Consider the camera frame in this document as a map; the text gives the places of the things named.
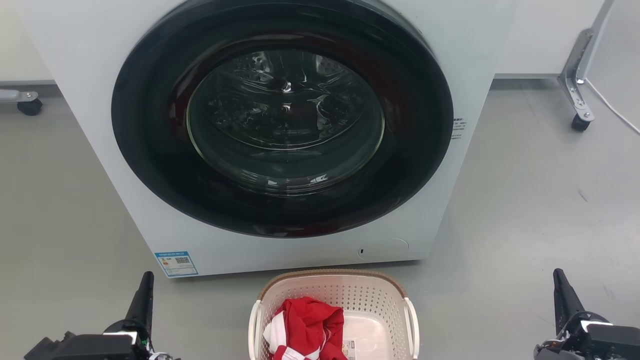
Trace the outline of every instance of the power cord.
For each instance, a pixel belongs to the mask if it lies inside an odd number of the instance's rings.
[[[604,96],[602,96],[602,94],[598,91],[598,89],[596,89],[596,87],[593,86],[593,84],[589,81],[589,79],[585,78],[584,80],[587,82],[587,84],[589,84],[591,89],[593,89],[593,91],[599,96],[600,100],[602,100],[602,102],[604,102],[605,105],[607,105],[607,107],[611,109],[611,111],[613,111],[614,114],[616,114],[622,121],[626,122],[627,125],[629,125],[629,127],[631,127],[636,133],[638,133],[638,135],[640,135],[640,129],[638,129],[635,125],[631,124],[631,121],[627,120],[627,118],[622,116],[621,113],[619,113],[616,109],[614,109],[613,106],[609,104],[609,101],[607,101],[607,99],[605,99]]]

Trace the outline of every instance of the white washing machine body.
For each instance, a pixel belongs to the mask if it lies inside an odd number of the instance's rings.
[[[451,141],[426,184],[407,199],[376,218],[319,236],[287,236],[287,229],[261,236],[201,221],[169,205],[127,163],[112,123],[116,80],[140,39],[181,2],[21,0],[19,6],[40,54],[166,274],[425,259],[492,82],[515,0],[386,1],[424,38],[444,74],[455,119]]]

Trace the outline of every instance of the door glass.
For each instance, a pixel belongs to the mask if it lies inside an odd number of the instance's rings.
[[[356,72],[299,50],[245,54],[214,69],[187,110],[189,137],[217,172],[259,192],[298,195],[365,165],[382,106]]]

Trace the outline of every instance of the washing machine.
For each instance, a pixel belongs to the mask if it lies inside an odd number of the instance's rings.
[[[427,258],[515,0],[19,8],[160,267],[189,277]]]

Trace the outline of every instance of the basket bottom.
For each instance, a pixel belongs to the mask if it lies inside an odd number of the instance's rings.
[[[355,346],[347,355],[349,360],[393,360],[391,336],[387,325],[376,314],[366,311],[344,311],[342,332],[343,350],[348,351],[349,342]]]

